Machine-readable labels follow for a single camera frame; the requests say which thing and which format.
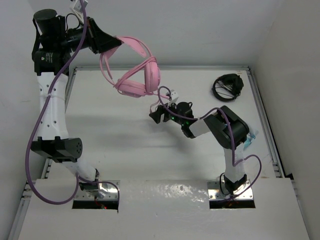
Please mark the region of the pink cat-ear headphones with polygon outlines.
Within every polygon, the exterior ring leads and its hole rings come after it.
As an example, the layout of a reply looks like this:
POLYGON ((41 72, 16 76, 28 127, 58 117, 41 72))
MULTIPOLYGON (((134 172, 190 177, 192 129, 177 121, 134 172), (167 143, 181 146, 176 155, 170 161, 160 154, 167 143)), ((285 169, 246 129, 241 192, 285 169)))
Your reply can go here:
POLYGON ((158 67, 157 59, 152 54, 149 47, 141 40, 132 36, 117 36, 117 40, 129 46, 145 60, 131 68, 116 82, 113 81, 109 59, 117 51, 118 47, 103 52, 99 56, 99 67, 104 78, 115 88, 121 95, 140 98, 152 96, 158 90, 161 81, 161 74, 158 67), (138 72, 144 72, 144 83, 130 80, 130 77, 138 72))

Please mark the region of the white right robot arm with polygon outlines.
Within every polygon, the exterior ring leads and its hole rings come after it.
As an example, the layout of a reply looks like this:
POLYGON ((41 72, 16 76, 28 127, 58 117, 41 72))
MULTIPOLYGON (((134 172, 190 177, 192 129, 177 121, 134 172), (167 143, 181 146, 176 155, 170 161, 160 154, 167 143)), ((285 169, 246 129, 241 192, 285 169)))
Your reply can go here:
POLYGON ((192 102, 185 101, 177 104, 166 103, 159 105, 155 111, 149 113, 149 116, 156 124, 168 121, 179 124, 181 131, 189 139, 211 133, 223 148, 224 185, 227 192, 233 194, 247 181, 242 158, 250 129, 238 115, 225 105, 200 118, 194 117, 192 106, 192 102))

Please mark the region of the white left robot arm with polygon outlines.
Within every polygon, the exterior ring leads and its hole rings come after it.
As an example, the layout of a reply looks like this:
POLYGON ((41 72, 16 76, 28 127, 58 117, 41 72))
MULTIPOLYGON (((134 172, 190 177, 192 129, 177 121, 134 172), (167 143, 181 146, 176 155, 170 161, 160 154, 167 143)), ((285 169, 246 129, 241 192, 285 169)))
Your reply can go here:
POLYGON ((41 112, 36 123, 37 137, 31 150, 64 165, 70 172, 94 181, 97 170, 81 159, 80 138, 69 136, 66 124, 66 87, 69 65, 82 49, 102 54, 119 47, 116 37, 103 32, 95 20, 83 11, 74 11, 78 26, 68 27, 67 17, 54 9, 42 9, 33 15, 36 37, 31 52, 39 85, 41 112))

